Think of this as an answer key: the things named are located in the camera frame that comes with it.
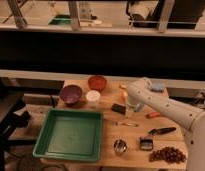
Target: small metal container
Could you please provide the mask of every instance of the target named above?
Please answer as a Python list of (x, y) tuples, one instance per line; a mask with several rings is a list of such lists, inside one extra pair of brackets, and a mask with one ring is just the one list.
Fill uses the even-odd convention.
[(120, 156), (127, 150), (126, 142), (122, 139), (118, 139), (114, 142), (114, 151), (116, 155)]

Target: black wall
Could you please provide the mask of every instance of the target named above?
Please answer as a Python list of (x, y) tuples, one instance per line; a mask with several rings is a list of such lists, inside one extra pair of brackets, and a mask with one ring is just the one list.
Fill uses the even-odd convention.
[(0, 68), (205, 80), (205, 39), (0, 31)]

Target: chair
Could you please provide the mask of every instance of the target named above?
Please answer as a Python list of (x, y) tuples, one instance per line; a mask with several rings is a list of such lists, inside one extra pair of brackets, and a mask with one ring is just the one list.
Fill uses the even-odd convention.
[(14, 130), (26, 127), (30, 118), (28, 111), (20, 116), (15, 111), (23, 108), (22, 92), (9, 91), (0, 79), (0, 171), (5, 170), (4, 152), (10, 151), (11, 146), (32, 145), (36, 140), (10, 140)]

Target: purple bowl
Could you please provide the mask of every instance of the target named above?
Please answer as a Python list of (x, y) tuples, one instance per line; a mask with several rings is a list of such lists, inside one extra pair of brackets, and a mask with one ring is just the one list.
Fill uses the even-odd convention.
[(60, 99), (66, 104), (74, 104), (82, 97), (82, 89), (77, 85), (68, 85), (61, 89)]

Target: metal rod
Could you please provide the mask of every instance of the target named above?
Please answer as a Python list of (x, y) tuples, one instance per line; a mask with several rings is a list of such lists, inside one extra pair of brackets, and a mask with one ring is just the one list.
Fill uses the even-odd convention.
[(162, 13), (158, 23), (158, 32), (164, 33), (167, 29), (169, 18), (172, 13), (175, 0), (165, 0), (164, 6), (162, 8)]
[[(23, 7), (27, 2), (28, 2), (28, 0), (23, 1), (23, 2), (19, 5), (19, 8)], [(3, 21), (3, 24), (6, 23), (12, 16), (13, 16), (13, 14), (11, 13), (11, 14)]]
[(26, 28), (27, 22), (23, 17), (16, 0), (7, 0), (9, 7), (14, 16), (15, 24), (18, 28)]
[(77, 10), (77, 2), (76, 1), (68, 1), (69, 13), (71, 16), (71, 28), (72, 30), (80, 29), (79, 15)]

